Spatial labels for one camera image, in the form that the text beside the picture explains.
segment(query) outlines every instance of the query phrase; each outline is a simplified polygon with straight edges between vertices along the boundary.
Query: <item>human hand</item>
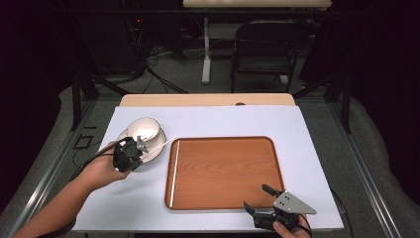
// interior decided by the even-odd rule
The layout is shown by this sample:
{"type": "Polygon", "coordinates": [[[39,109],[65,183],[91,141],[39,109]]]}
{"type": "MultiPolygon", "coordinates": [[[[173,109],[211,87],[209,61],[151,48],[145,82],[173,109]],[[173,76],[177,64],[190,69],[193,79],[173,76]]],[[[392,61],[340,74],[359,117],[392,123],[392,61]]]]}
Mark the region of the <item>human hand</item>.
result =
{"type": "Polygon", "coordinates": [[[110,184],[113,181],[125,179],[131,171],[117,172],[113,165],[115,147],[106,151],[102,156],[93,160],[83,172],[74,179],[80,185],[85,186],[89,191],[96,190],[110,184]]]}
{"type": "Polygon", "coordinates": [[[307,230],[304,230],[300,227],[294,227],[291,231],[289,231],[279,221],[274,221],[272,227],[282,238],[311,238],[312,235],[310,233],[310,227],[305,215],[299,215],[298,224],[307,230]]]}

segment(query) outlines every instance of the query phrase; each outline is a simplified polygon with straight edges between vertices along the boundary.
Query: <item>gray floor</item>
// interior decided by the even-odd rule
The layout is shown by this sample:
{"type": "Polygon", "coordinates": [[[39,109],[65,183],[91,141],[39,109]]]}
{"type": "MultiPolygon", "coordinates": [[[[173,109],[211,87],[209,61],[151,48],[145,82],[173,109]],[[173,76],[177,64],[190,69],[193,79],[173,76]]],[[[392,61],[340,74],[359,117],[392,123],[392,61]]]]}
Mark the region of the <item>gray floor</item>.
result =
{"type": "MultiPolygon", "coordinates": [[[[163,54],[150,59],[154,71],[190,93],[230,92],[230,59],[224,51],[214,52],[211,81],[201,83],[202,57],[192,58],[174,54],[163,54]]],[[[296,74],[304,62],[300,59],[296,74]]],[[[293,79],[291,92],[300,90],[304,82],[293,79]]],[[[175,93],[165,88],[160,81],[147,72],[140,78],[119,84],[133,93],[175,93]]],[[[61,95],[61,111],[49,138],[34,162],[20,189],[0,216],[0,237],[8,237],[19,222],[28,218],[27,213],[35,204],[29,203],[34,191],[42,190],[45,200],[51,199],[66,184],[75,169],[74,162],[87,158],[97,151],[99,145],[88,150],[73,149],[76,140],[82,136],[91,137],[92,142],[100,142],[112,116],[113,108],[121,99],[116,93],[98,85],[101,97],[96,102],[83,101],[84,120],[75,132],[70,132],[72,104],[70,88],[61,95]],[[52,165],[63,161],[62,165],[51,171],[52,165]]],[[[272,77],[255,80],[248,77],[238,82],[238,92],[279,92],[279,82],[272,77]]],[[[321,87],[296,103],[301,108],[309,132],[317,150],[327,181],[341,198],[348,212],[355,237],[420,237],[420,208],[401,190],[398,182],[388,169],[386,149],[374,124],[357,100],[352,99],[351,130],[344,132],[337,120],[340,102],[326,104],[321,87]]],[[[315,232],[315,237],[351,237],[349,223],[342,214],[345,229],[330,232],[315,232]]],[[[126,233],[95,233],[89,237],[134,237],[126,233]]],[[[226,234],[137,234],[136,237],[227,237],[226,234]]],[[[229,237],[253,237],[252,234],[229,234],[229,237]]],[[[266,237],[276,237],[272,233],[266,237]]],[[[68,237],[83,237],[83,234],[70,232],[68,237]]]]}

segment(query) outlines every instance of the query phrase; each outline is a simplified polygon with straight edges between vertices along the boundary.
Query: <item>table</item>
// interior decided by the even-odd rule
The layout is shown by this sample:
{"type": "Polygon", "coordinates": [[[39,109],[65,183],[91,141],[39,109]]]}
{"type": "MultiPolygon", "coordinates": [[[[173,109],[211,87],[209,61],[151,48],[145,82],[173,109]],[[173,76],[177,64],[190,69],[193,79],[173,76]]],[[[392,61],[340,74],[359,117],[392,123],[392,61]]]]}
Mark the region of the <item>table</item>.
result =
{"type": "MultiPolygon", "coordinates": [[[[327,8],[331,6],[331,0],[183,0],[185,8],[327,8]]],[[[204,18],[204,65],[202,83],[210,83],[210,38],[234,39],[238,24],[209,24],[208,18],[204,18]]]]}
{"type": "MultiPolygon", "coordinates": [[[[277,149],[286,189],[318,211],[316,215],[308,215],[312,228],[331,230],[344,227],[303,116],[291,95],[126,95],[114,112],[101,148],[115,140],[130,122],[146,116],[159,121],[168,140],[198,136],[270,137],[277,149]],[[246,105],[234,106],[237,103],[246,105]]],[[[166,208],[163,197],[169,149],[165,146],[156,159],[140,166],[125,180],[94,191],[79,212],[74,230],[262,231],[254,227],[253,219],[243,209],[173,211],[166,208]]]]}

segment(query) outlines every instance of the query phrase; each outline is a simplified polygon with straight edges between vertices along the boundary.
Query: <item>white desk leg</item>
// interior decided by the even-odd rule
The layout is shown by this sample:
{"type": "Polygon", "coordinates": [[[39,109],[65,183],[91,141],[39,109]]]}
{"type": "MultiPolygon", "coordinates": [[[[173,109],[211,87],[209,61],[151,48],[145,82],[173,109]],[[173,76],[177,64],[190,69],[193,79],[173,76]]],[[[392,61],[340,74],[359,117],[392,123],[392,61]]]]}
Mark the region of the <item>white desk leg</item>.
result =
{"type": "Polygon", "coordinates": [[[204,19],[204,65],[203,76],[201,82],[208,84],[210,82],[210,43],[209,43],[209,21],[208,18],[204,19]]]}

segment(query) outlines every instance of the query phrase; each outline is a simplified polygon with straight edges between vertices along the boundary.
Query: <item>desk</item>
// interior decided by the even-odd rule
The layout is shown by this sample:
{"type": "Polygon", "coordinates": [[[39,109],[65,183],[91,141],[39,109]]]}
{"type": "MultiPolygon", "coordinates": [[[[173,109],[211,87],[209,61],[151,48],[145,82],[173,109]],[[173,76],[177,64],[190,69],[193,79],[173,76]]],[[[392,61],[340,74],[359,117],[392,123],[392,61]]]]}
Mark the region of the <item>desk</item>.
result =
{"type": "MultiPolygon", "coordinates": [[[[159,121],[168,140],[173,137],[268,136],[274,141],[286,189],[318,211],[316,215],[308,215],[312,228],[344,227],[303,116],[289,94],[127,95],[120,105],[109,123],[101,148],[115,140],[131,122],[146,116],[159,121]],[[247,105],[232,106],[237,102],[247,105]]],[[[163,200],[169,149],[165,146],[158,157],[140,166],[125,180],[94,191],[77,216],[74,230],[261,231],[254,227],[253,219],[243,209],[172,211],[166,208],[163,200]]]]}
{"type": "MultiPolygon", "coordinates": [[[[326,8],[331,6],[330,0],[183,0],[185,8],[326,8]]],[[[222,34],[234,39],[237,25],[222,27],[222,34]]],[[[202,83],[210,83],[210,38],[216,38],[218,33],[210,33],[211,25],[208,18],[204,18],[204,65],[202,83]]]]}

